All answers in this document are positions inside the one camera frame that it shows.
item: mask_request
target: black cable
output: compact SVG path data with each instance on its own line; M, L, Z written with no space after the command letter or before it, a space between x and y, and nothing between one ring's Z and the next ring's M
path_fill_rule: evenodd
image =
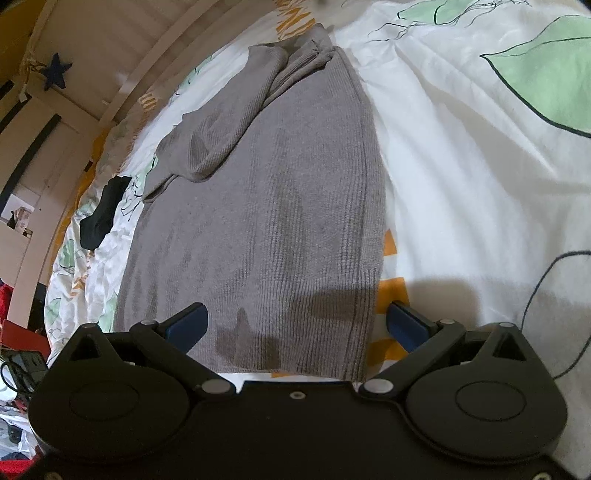
M18 394L24 395L26 397L30 397L33 394L33 391L30 390L21 390L18 387L13 387L7 380L6 378L4 378L4 367L7 367L8 365L10 365L11 367L20 370L19 374L22 375L23 377L26 377L27 380L29 380L29 382L31 383L31 385L35 385L35 381L33 380L31 374L29 372L27 372L23 367L21 367L18 363L13 362L12 360L7 360L5 361L2 365L0 365L0 378L2 379L2 381L4 382L4 384L13 392L16 392Z
M521 318L521 327L519 329L520 332L523 332L523 327L525 325L525 315L527 315L527 311L530 308L531 302L533 301L535 294L538 293L538 289L540 288L540 285L542 285L542 282L544 281L544 279L546 278L548 273L550 273L550 270L552 270L552 268L563 258L576 257L578 255L584 255L586 257L591 257L591 250L574 250L572 252L566 252L565 254L559 255L554 260L552 260L552 263L546 269L546 271L544 272L544 275L542 275L542 278L540 279L538 284L535 286L534 291L532 292L530 299L528 300L527 305L525 306L525 310L523 311L523 317ZM589 348L589 345L591 345L591 334L589 335L589 338L587 338L587 341L583 345L583 348L581 349L581 351L577 355L577 358L574 359L574 361L564 371L562 371L558 375L555 375L554 377L552 377L552 380L558 380L560 377L565 376L573 368L575 368L577 366L577 364L579 363L579 361L583 358L583 355L587 351L587 348Z

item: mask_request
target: ribbed knit fabric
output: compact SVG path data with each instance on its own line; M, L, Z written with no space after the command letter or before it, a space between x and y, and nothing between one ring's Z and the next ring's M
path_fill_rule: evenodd
M324 28L251 47L156 155L115 329L201 301L209 329L189 355L214 371L362 380L383 172L369 101Z

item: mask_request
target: star ornament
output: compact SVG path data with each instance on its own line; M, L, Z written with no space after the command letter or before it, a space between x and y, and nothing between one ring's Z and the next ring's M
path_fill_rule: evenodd
M66 82L64 81L64 72L68 71L72 66L71 63L62 65L60 63L60 56L57 53L53 54L51 64L41 71L41 74L47 78L45 80L44 90L48 91L51 85L57 85L59 88L66 88Z

